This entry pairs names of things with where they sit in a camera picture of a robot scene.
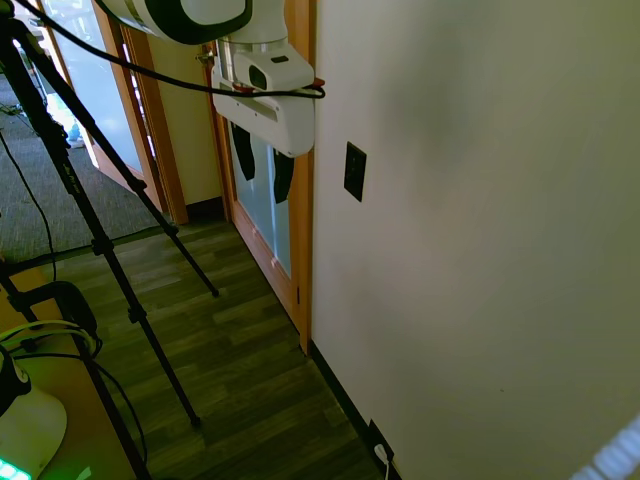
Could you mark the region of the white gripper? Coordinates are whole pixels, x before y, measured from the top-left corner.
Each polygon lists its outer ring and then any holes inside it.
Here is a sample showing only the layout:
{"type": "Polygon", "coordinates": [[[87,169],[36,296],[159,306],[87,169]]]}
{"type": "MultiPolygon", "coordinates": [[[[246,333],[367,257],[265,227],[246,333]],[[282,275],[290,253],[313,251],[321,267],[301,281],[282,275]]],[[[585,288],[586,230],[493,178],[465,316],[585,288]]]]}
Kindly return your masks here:
{"type": "Polygon", "coordinates": [[[217,112],[233,123],[234,148],[246,181],[255,177],[251,134],[278,150],[274,153],[273,194],[276,204],[285,202],[294,175],[293,157],[308,153],[314,146],[314,101],[297,97],[246,98],[214,94],[213,102],[217,112]]]}

